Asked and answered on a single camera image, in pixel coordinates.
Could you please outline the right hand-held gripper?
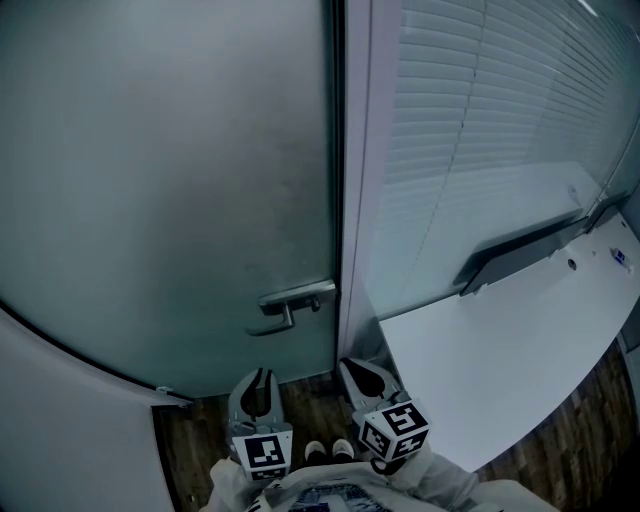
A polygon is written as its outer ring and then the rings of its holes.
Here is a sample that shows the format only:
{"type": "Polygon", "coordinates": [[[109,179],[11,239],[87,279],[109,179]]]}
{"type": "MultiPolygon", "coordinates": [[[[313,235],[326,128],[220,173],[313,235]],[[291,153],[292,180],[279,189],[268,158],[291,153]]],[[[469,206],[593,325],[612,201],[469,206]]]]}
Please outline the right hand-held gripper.
{"type": "Polygon", "coordinates": [[[357,410],[358,442],[374,458],[393,462],[422,449],[431,422],[419,400],[412,399],[383,367],[355,358],[342,358],[340,375],[351,405],[357,410]],[[370,405],[371,399],[379,400],[370,405]]]}

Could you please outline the large dark desk partition panel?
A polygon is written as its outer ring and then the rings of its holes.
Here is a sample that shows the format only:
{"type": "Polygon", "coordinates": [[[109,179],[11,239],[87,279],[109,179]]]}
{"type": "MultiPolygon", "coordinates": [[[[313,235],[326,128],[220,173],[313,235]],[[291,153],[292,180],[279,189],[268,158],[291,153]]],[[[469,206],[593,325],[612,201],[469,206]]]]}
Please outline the large dark desk partition panel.
{"type": "Polygon", "coordinates": [[[579,210],[556,216],[483,242],[474,249],[453,282],[460,296],[476,293],[564,248],[582,230],[579,210]]]}

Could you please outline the small dark desk partition panel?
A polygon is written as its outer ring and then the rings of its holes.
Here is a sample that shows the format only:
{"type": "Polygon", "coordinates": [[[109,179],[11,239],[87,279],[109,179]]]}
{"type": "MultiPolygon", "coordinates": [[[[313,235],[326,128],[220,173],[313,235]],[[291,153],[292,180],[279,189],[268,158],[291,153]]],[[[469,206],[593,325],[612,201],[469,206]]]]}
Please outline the small dark desk partition panel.
{"type": "Polygon", "coordinates": [[[615,211],[618,211],[621,207],[626,205],[630,197],[630,193],[621,192],[600,200],[585,222],[583,226],[583,233],[589,234],[598,226],[605,223],[615,211]]]}

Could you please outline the wide white window blind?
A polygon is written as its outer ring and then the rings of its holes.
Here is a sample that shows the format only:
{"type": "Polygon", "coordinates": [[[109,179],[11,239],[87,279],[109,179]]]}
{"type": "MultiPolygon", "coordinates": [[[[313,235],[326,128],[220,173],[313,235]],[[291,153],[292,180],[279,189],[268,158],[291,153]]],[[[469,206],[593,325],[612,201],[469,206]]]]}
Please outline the wide white window blind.
{"type": "Polygon", "coordinates": [[[378,317],[640,186],[640,0],[401,0],[397,32],[378,317]]]}

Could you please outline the person's left forearm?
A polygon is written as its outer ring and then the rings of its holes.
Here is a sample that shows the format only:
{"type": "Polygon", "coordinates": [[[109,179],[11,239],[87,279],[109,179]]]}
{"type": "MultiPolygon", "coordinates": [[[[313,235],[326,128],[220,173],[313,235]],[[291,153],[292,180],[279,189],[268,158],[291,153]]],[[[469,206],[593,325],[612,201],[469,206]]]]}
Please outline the person's left forearm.
{"type": "Polygon", "coordinates": [[[213,489],[200,512],[244,512],[253,502],[258,487],[242,466],[231,459],[219,460],[210,470],[213,489]]]}

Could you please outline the metal door lever handle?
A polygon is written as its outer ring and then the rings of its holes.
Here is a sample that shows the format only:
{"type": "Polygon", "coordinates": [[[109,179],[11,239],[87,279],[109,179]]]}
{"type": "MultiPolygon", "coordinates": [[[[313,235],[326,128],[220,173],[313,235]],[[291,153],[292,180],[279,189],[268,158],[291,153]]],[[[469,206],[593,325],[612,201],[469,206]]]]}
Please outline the metal door lever handle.
{"type": "Polygon", "coordinates": [[[328,279],[262,296],[257,304],[263,315],[279,316],[280,321],[268,327],[246,328],[245,332],[252,337],[264,337],[293,329],[296,311],[310,309],[316,313],[323,304],[333,302],[337,293],[336,284],[328,279]]]}

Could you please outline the person's white printed sweatshirt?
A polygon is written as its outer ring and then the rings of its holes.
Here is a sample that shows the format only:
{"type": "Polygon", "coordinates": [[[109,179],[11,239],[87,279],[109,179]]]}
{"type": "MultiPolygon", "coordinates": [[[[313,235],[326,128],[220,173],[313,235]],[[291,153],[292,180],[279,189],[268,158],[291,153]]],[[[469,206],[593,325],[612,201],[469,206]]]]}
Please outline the person's white printed sweatshirt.
{"type": "Polygon", "coordinates": [[[481,482],[459,507],[440,508],[394,489],[369,463],[299,469],[258,487],[244,512],[559,512],[512,480],[481,482]]]}

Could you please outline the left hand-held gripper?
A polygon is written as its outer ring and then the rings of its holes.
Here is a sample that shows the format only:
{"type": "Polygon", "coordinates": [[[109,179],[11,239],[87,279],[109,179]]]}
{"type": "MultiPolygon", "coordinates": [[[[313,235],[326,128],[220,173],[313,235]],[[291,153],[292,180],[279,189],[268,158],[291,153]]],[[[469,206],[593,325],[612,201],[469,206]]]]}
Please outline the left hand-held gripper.
{"type": "Polygon", "coordinates": [[[273,371],[258,368],[242,378],[229,396],[228,413],[231,457],[247,478],[258,482],[287,476],[292,464],[293,427],[280,423],[280,390],[273,371]],[[255,420],[279,424],[250,423],[255,420]]]}

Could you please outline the person's right forearm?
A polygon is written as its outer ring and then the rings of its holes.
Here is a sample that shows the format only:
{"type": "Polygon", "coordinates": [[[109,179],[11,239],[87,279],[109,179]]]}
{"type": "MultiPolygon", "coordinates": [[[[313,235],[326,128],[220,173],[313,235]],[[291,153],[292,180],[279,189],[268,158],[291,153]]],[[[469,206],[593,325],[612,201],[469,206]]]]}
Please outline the person's right forearm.
{"type": "Polygon", "coordinates": [[[459,508],[479,485],[479,478],[430,448],[421,450],[388,477],[399,491],[440,508],[459,508]]]}

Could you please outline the white rectangular table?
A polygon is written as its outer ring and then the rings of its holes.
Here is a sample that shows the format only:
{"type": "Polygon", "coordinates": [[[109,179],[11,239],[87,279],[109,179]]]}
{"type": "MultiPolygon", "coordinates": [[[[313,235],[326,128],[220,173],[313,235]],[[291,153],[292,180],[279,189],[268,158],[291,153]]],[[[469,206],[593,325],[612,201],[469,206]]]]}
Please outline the white rectangular table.
{"type": "Polygon", "coordinates": [[[381,330],[430,418],[431,448],[474,471],[571,394],[639,299],[640,240],[615,211],[553,256],[475,294],[386,319],[381,330]],[[612,248],[632,261],[631,274],[612,248]]]}

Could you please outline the frosted glass door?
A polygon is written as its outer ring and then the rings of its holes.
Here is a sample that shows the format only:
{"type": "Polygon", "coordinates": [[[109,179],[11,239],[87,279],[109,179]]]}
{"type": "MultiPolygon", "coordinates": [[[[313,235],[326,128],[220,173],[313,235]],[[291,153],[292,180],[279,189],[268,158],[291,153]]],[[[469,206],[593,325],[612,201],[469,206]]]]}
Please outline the frosted glass door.
{"type": "Polygon", "coordinates": [[[0,0],[0,306],[188,397],[333,368],[337,0],[0,0]]]}

